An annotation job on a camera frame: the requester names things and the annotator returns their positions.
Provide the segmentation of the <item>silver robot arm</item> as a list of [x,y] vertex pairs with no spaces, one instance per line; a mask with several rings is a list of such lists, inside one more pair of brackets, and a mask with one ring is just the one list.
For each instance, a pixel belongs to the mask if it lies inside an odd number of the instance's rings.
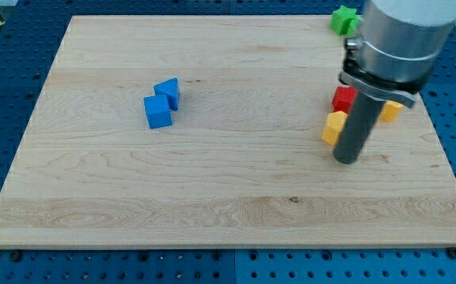
[[456,0],[370,0],[338,79],[357,90],[333,156],[354,163],[388,101],[411,108],[456,21]]

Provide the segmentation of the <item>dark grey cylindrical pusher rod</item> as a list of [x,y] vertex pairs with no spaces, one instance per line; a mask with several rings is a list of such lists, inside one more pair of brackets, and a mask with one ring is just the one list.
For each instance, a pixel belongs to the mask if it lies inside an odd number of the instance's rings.
[[382,109],[384,100],[358,93],[333,150],[333,156],[343,164],[357,161]]

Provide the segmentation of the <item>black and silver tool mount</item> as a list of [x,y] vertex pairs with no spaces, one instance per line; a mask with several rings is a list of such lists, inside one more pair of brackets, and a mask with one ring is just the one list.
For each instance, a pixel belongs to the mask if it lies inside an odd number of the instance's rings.
[[345,57],[338,79],[375,101],[411,108],[426,82],[426,63],[382,52],[360,36],[344,40]]

